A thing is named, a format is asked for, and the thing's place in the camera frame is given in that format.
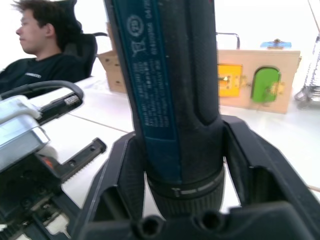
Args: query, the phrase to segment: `cordless screwdriver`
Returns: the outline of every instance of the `cordless screwdriver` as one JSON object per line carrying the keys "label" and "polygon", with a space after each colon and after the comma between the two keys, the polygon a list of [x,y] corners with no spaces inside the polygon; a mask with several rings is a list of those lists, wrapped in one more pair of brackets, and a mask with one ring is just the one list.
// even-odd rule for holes
{"label": "cordless screwdriver", "polygon": [[147,181],[163,217],[224,191],[212,0],[106,0]]}

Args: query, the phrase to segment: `green door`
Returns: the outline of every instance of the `green door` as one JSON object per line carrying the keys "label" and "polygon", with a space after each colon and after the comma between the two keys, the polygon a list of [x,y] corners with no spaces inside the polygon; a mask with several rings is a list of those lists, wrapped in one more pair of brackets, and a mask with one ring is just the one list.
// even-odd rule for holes
{"label": "green door", "polygon": [[273,67],[259,68],[253,78],[251,98],[255,103],[269,103],[276,100],[277,91],[274,91],[280,81],[280,72]]}

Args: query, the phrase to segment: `black office chair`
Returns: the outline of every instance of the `black office chair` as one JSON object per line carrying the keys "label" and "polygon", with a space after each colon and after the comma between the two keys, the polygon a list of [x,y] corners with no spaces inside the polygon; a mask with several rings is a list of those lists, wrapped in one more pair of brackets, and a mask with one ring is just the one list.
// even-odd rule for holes
{"label": "black office chair", "polygon": [[96,37],[108,37],[104,32],[83,33],[82,25],[75,16],[75,5],[77,0],[62,0],[56,2],[64,9],[67,15],[67,26],[70,31],[68,42],[64,53],[77,56],[81,59],[86,78],[91,76],[92,68],[97,57]]}

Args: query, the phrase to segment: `blue label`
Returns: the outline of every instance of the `blue label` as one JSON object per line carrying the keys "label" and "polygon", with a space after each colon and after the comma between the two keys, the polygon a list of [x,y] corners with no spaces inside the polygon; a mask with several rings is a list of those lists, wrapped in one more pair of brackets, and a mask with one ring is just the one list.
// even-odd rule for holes
{"label": "blue label", "polygon": [[114,0],[148,161],[169,183],[181,182],[180,148],[156,0]]}

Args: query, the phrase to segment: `black tool holder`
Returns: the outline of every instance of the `black tool holder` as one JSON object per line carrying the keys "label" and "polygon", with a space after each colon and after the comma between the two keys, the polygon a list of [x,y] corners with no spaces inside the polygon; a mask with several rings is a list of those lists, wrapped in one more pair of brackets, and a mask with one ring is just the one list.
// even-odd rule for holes
{"label": "black tool holder", "polygon": [[134,133],[113,146],[77,218],[73,240],[318,240],[320,205],[281,152],[234,116],[224,120],[224,156],[241,207],[221,214],[143,218],[144,151]]}
{"label": "black tool holder", "polygon": [[25,234],[32,240],[68,240],[64,233],[52,235],[46,226],[64,214],[71,232],[79,207],[63,192],[62,184],[85,167],[107,146],[96,138],[64,164],[32,153],[0,173],[0,240],[15,240]]}

